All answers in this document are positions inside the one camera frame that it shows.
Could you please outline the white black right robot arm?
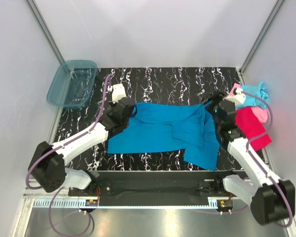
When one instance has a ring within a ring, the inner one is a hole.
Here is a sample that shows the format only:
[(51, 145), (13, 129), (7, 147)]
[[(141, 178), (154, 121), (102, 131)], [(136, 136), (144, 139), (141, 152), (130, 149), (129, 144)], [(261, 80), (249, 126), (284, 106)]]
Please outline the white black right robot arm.
[(213, 117), (217, 141), (237, 160), (250, 179), (244, 181), (239, 175), (227, 171), (214, 183), (214, 190), (220, 196), (232, 193), (240, 198), (260, 225), (275, 223), (288, 228), (295, 215), (295, 186), (290, 180), (282, 180), (276, 175), (251, 146), (266, 132), (248, 139), (235, 123), (236, 106), (243, 104), (247, 96), (268, 104), (240, 88), (235, 89), (232, 96), (216, 91), (202, 100)]

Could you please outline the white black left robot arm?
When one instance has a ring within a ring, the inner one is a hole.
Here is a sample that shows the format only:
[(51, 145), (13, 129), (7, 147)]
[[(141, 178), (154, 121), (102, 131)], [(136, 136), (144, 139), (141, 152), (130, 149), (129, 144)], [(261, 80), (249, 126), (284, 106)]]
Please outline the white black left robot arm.
[(79, 133), (54, 144), (40, 143), (28, 168), (39, 188), (51, 193), (62, 187), (81, 190), (90, 196), (97, 189), (97, 173), (67, 168), (74, 158), (120, 134), (137, 113), (134, 99), (121, 98), (110, 103), (109, 108), (96, 122)]

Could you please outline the blue t shirt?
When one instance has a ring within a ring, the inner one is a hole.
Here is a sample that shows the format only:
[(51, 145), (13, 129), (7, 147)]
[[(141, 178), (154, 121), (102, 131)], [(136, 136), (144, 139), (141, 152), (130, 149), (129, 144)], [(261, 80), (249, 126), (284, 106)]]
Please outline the blue t shirt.
[(215, 170), (220, 144), (213, 118), (202, 104), (174, 106), (137, 103), (128, 127), (108, 141), (109, 154), (184, 150), (184, 161)]

